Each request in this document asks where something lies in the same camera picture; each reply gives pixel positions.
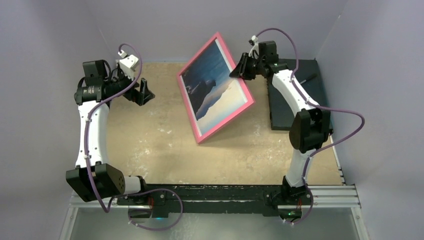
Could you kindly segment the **seascape photo print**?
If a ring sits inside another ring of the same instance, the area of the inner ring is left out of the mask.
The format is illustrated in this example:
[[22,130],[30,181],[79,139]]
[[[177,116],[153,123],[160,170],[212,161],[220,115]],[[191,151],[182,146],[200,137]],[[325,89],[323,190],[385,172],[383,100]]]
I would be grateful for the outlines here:
[[215,38],[181,72],[185,95],[200,137],[211,135],[249,102],[222,42]]

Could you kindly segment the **pink wooden picture frame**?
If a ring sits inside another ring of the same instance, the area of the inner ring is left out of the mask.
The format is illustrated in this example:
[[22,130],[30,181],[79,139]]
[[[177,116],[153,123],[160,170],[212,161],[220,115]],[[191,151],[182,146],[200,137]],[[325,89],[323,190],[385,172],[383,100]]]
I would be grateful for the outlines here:
[[235,61],[216,32],[176,74],[195,142],[202,144],[255,104]]

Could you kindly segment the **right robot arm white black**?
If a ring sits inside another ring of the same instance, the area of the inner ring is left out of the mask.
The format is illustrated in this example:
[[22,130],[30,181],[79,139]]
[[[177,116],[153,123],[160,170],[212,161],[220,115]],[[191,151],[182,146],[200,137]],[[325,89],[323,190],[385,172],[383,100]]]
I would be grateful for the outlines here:
[[287,174],[283,177],[280,196],[288,204],[307,193],[307,174],[314,153],[330,136],[330,112],[304,90],[295,71],[283,64],[274,41],[249,40],[251,49],[241,55],[229,74],[232,78],[254,80],[263,76],[283,97],[293,115],[289,141],[293,155]]

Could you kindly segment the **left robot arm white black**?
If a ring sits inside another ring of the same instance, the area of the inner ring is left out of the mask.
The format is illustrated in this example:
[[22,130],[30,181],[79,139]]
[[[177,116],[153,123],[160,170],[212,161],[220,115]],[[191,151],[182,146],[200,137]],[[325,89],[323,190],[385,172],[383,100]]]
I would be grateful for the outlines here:
[[140,60],[134,55],[117,60],[114,69],[105,60],[83,63],[84,77],[77,84],[74,100],[80,119],[80,142],[74,169],[66,182],[84,202],[129,194],[138,205],[146,203],[149,191],[141,176],[124,176],[110,165],[107,122],[112,99],[124,96],[143,106],[155,95],[139,76]]

